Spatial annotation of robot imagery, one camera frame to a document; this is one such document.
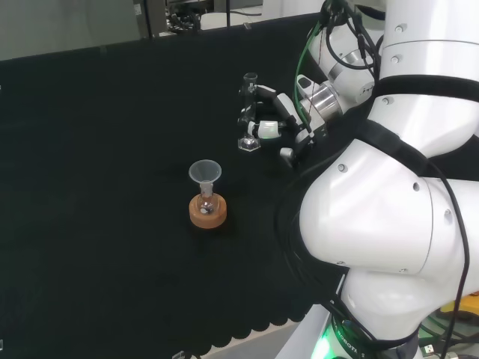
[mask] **white floor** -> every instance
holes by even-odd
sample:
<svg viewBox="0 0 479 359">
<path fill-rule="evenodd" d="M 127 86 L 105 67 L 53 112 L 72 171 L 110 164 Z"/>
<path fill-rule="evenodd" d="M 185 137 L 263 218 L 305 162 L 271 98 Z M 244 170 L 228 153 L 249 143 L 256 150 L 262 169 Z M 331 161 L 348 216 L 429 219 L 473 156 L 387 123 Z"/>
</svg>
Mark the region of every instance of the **white floor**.
<svg viewBox="0 0 479 359">
<path fill-rule="evenodd" d="M 247 7 L 244 9 L 234 9 L 240 13 L 263 13 L 262 6 Z M 231 26 L 243 25 L 245 22 L 253 23 L 264 21 L 264 16 L 247 16 L 239 15 L 237 13 L 231 14 Z M 201 17 L 201 29 L 210 30 L 212 28 L 225 28 L 226 27 L 226 13 L 207 13 Z"/>
</svg>

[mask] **black cloth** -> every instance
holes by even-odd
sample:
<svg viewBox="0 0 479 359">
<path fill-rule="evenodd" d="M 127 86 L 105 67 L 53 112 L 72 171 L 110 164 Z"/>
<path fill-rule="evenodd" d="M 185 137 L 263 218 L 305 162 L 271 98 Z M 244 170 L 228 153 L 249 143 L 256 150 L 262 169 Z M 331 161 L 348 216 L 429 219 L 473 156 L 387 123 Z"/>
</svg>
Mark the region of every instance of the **black cloth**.
<svg viewBox="0 0 479 359">
<path fill-rule="evenodd" d="M 0 64 L 3 358 L 202 355 L 302 319 L 317 297 L 293 279 L 272 234 L 294 174 L 278 149 L 237 149 L 238 90 L 255 71 L 291 94 L 315 21 Z M 215 190 L 228 220 L 211 233 L 188 215 L 199 159 L 223 170 Z M 336 286 L 335 267 L 318 272 Z"/>
</svg>

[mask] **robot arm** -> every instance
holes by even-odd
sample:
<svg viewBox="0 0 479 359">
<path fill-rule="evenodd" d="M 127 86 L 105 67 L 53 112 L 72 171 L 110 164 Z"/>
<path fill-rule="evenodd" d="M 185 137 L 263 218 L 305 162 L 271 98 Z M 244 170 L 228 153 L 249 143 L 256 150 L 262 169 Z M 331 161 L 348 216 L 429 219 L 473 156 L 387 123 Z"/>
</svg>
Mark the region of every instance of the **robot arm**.
<svg viewBox="0 0 479 359">
<path fill-rule="evenodd" d="M 355 67 L 364 65 L 358 39 L 350 30 L 353 22 L 351 19 L 347 21 L 350 22 L 350 26 L 347 24 L 337 26 L 330 35 L 324 28 L 314 38 L 309 48 L 310 55 L 328 80 L 319 85 L 304 76 L 297 79 L 297 86 L 303 97 L 302 108 L 310 114 L 311 121 L 315 120 L 320 126 L 340 117 L 350 108 L 361 105 L 373 92 L 374 78 L 371 73 L 368 70 L 352 70 L 339 64 L 326 45 L 326 37 L 329 36 L 331 48 L 343 62 Z M 379 39 L 384 35 L 384 21 L 363 14 L 362 23 L 373 42 L 379 43 Z M 366 62 L 372 63 L 369 55 Z"/>
<path fill-rule="evenodd" d="M 368 118 L 427 158 L 459 148 L 478 130 L 477 13 L 475 0 L 387 2 L 380 91 Z M 333 88 L 351 101 L 356 90 L 346 91 L 346 77 L 337 81 Z M 450 183 L 469 238 L 467 295 L 479 290 L 479 183 Z M 351 268 L 342 299 L 377 339 L 408 337 L 455 298 L 463 242 L 444 185 L 363 141 L 354 140 L 309 188 L 300 228 L 313 256 Z"/>
</svg>

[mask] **metal bolt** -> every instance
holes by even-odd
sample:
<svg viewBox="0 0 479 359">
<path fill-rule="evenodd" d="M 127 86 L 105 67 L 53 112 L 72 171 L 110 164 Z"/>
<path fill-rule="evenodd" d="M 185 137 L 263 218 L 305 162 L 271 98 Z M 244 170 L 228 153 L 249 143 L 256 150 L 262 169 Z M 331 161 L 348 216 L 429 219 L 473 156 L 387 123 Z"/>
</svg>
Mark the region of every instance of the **metal bolt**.
<svg viewBox="0 0 479 359">
<path fill-rule="evenodd" d="M 338 170 L 340 172 L 346 173 L 347 172 L 347 166 L 343 165 L 343 164 L 340 164 L 340 165 L 338 165 Z"/>
</svg>

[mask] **green cable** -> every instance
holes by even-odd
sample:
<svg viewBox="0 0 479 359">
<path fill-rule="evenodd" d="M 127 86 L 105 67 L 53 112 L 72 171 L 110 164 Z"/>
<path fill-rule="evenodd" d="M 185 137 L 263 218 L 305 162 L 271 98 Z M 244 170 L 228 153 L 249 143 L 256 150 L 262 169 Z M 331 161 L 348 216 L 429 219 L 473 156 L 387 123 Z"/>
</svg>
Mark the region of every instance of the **green cable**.
<svg viewBox="0 0 479 359">
<path fill-rule="evenodd" d="M 321 28 L 321 24 L 318 22 L 316 26 L 314 27 L 313 31 L 311 32 L 311 35 L 308 38 L 308 42 L 306 43 L 306 47 L 304 50 L 302 50 L 301 57 L 299 58 L 299 63 L 298 67 L 296 68 L 296 76 L 294 78 L 294 92 L 293 92 L 293 99 L 294 99 L 294 105 L 296 106 L 296 111 L 298 112 L 299 117 L 301 117 L 301 121 L 305 124 L 306 127 L 309 127 L 308 120 L 306 120 L 306 116 L 301 110 L 301 104 L 299 103 L 298 100 L 298 76 L 299 76 L 299 71 L 301 70 L 302 62 L 305 59 L 306 52 L 309 50 L 309 46 L 311 45 L 311 42 L 313 39 L 317 36 L 318 31 Z"/>
</svg>

